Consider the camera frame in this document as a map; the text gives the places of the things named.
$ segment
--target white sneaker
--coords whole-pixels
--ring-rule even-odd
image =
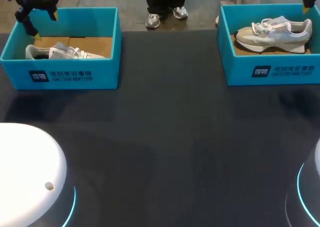
[[[105,57],[101,55],[87,53],[79,48],[69,47],[60,42],[51,48],[38,48],[30,44],[25,49],[25,58],[28,60],[105,59]]]
[[[215,18],[215,26],[219,25],[219,15]]]
[[[261,53],[267,48],[277,47],[287,52],[305,53],[305,44],[312,35],[312,22],[292,22],[283,16],[264,19],[261,23],[252,23],[235,34],[236,41],[254,52]]]

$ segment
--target cardboard insert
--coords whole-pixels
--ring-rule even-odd
[[[57,42],[60,42],[69,47],[79,48],[87,53],[110,58],[112,41],[112,37],[42,37],[42,40],[36,39],[33,45],[38,48],[51,48]]]
[[[233,34],[230,35],[235,55],[237,56],[261,56],[261,55],[295,55],[294,53],[286,52],[280,48],[271,47],[267,48],[262,53],[256,53],[252,52],[246,48],[244,48],[242,45],[236,42],[236,38]],[[306,52],[302,55],[309,55],[311,54],[310,48],[307,46]]]

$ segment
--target cardboard box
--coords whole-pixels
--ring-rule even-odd
[[[29,16],[42,41],[35,42],[17,22],[0,58],[15,89],[117,88],[122,42],[117,8],[59,8],[57,22],[50,20],[46,11],[34,11]],[[25,59],[27,45],[49,48],[56,42],[68,42],[106,58]]]
[[[286,17],[290,21],[312,21],[309,54],[269,49],[249,53],[234,44],[232,34],[266,18]],[[320,12],[315,6],[306,14],[301,4],[228,5],[220,9],[218,47],[229,86],[320,84]]]

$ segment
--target shoelace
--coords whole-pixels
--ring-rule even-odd
[[[156,19],[156,18],[158,17],[158,14],[151,13],[151,14],[150,14],[150,17],[151,17],[152,19]]]
[[[270,21],[271,18],[265,18],[261,21],[261,23],[252,23],[252,31],[254,32],[255,35],[259,35],[261,33],[269,33],[269,32],[274,32],[275,29],[272,27],[271,24],[266,23]]]
[[[73,48],[73,47],[68,47],[71,51],[72,54],[77,56],[79,59],[82,59],[85,55],[85,52],[83,50],[80,50],[79,48]]]
[[[186,8],[185,8],[184,6],[182,6],[182,7],[177,7],[177,8],[176,8],[177,11],[184,11],[185,9],[186,9]]]

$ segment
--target gray sneaker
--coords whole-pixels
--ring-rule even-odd
[[[179,20],[185,20],[188,18],[188,12],[185,7],[177,7],[173,9],[173,15]]]
[[[160,15],[151,13],[146,19],[145,26],[150,30],[155,30],[160,26]]]

